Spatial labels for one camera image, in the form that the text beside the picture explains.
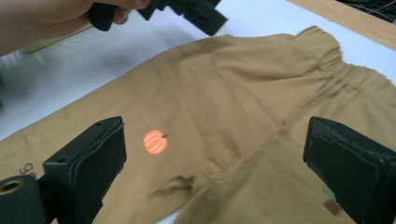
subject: projected pumpkin image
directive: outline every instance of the projected pumpkin image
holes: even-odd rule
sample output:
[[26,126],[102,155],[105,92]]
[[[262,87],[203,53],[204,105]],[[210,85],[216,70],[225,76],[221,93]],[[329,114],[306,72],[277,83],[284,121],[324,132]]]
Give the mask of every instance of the projected pumpkin image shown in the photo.
[[145,135],[144,145],[149,154],[159,155],[168,147],[166,134],[159,130],[151,131]]

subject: black device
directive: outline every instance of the black device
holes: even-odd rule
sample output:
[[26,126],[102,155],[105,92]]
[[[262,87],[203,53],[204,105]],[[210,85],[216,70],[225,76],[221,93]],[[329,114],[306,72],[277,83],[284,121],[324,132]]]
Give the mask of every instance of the black device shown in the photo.
[[[227,19],[215,10],[220,0],[151,0],[145,9],[137,10],[148,21],[155,9],[163,11],[165,7],[172,8],[207,35],[214,35]],[[115,6],[95,3],[90,9],[91,24],[101,30],[108,31],[113,22]]]
[[0,223],[92,223],[125,162],[122,118],[96,122],[44,161],[37,181],[31,175],[0,181]]
[[358,224],[391,224],[396,215],[396,153],[333,120],[313,117],[304,161]]

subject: wooden edge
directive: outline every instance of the wooden edge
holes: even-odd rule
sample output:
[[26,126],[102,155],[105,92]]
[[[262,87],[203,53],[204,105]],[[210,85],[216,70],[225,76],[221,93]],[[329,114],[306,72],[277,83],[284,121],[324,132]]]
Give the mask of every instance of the wooden edge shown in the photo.
[[396,50],[396,25],[335,0],[288,0],[347,29]]

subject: khaki pants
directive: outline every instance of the khaki pants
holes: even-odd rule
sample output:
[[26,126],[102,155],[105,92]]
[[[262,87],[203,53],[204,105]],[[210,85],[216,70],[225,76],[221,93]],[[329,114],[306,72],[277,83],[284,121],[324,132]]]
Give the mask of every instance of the khaki pants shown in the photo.
[[121,115],[128,161],[94,223],[353,223],[303,162],[312,116],[396,149],[396,88],[318,27],[170,49],[0,143],[1,178]]

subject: white table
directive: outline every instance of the white table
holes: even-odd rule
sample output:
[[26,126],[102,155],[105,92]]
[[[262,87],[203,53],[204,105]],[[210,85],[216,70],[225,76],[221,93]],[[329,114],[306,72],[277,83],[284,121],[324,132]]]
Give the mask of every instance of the white table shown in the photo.
[[[229,19],[218,35],[296,35],[317,25],[340,42],[347,63],[373,68],[396,84],[396,51],[286,0],[223,0],[217,9]],[[133,12],[126,24],[107,33],[92,28],[31,54],[8,54],[0,58],[0,139],[166,49],[205,37],[166,9],[150,21]]]

